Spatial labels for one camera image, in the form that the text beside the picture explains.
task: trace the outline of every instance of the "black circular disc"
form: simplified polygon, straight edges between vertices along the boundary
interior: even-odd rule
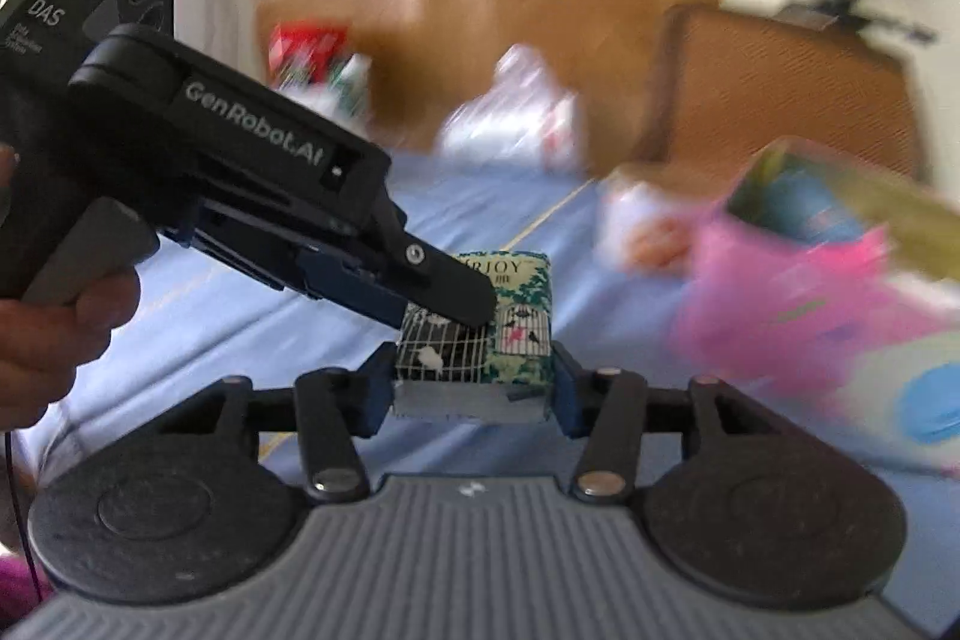
[[[215,437],[165,434],[90,458],[40,492],[30,535],[59,585],[176,603],[253,574],[291,537],[290,488]]]
[[[727,599],[822,609],[885,583],[906,515],[877,477],[787,437],[731,437],[651,487],[640,512],[685,576]]]

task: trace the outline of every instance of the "blue fabric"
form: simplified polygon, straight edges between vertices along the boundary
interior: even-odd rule
[[[389,187],[410,215],[412,233],[467,251],[502,247],[577,185],[521,170],[461,172],[397,156]],[[662,346],[683,285],[600,266],[592,251],[597,206],[597,189],[588,187],[517,247],[551,259],[555,337],[584,366],[622,366],[657,386],[684,386],[692,367]],[[68,403],[79,423],[76,435],[64,437],[55,411],[27,432],[44,480],[224,375],[250,376],[258,387],[286,386],[320,366],[356,367],[395,338],[389,328],[328,303],[273,292],[172,244],[141,273],[136,319],[117,333],[103,360],[80,372]],[[817,434],[854,450],[867,447],[851,432]],[[678,439],[647,438],[642,479],[656,479],[677,461]],[[360,443],[374,480],[385,472],[536,473],[566,480],[581,448],[553,422],[493,427],[388,419],[377,437]],[[278,448],[268,466],[299,480],[296,444]],[[880,474],[904,499],[910,518],[907,550],[888,594],[917,623],[940,632],[960,612],[960,483]]]

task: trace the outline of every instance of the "yellow line on sheet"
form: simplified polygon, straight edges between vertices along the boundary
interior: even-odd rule
[[[589,184],[592,182],[593,180],[589,179],[587,182],[578,185],[566,196],[563,196],[560,201],[558,201],[544,213],[541,213],[529,225],[527,225],[527,227],[523,229],[520,234],[517,234],[513,239],[510,240],[510,242],[507,242],[507,244],[503,245],[503,247],[500,249],[500,252],[506,253],[517,247],[520,242],[523,242],[527,237],[533,234],[536,229],[539,229],[542,225],[544,225],[547,220],[553,218],[556,213],[563,209],[563,207],[570,204],[573,199],[576,199],[577,196],[582,194],[584,188],[587,188],[587,186],[589,186]],[[259,461],[264,461],[264,459],[269,458],[270,454],[277,450],[277,448],[280,448],[280,445],[290,439],[290,437],[293,437],[291,432],[281,432],[280,434],[274,434],[272,437],[270,437],[270,439],[264,442],[260,447],[258,455]]]

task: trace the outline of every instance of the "silver screw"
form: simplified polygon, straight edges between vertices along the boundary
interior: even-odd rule
[[[407,261],[413,263],[414,266],[419,266],[424,262],[426,258],[426,253],[424,249],[419,246],[419,244],[411,244],[407,247]]]
[[[354,469],[330,467],[315,473],[311,482],[316,490],[325,494],[346,494],[360,485],[360,476]]]
[[[587,472],[578,477],[577,485],[589,497],[612,497],[627,487],[626,480],[616,472]]]

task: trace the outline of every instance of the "purple fabric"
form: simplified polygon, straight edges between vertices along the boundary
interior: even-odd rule
[[[40,576],[43,598],[52,593],[50,584]],[[37,607],[37,592],[27,562],[20,557],[0,557],[0,629],[12,627]]]

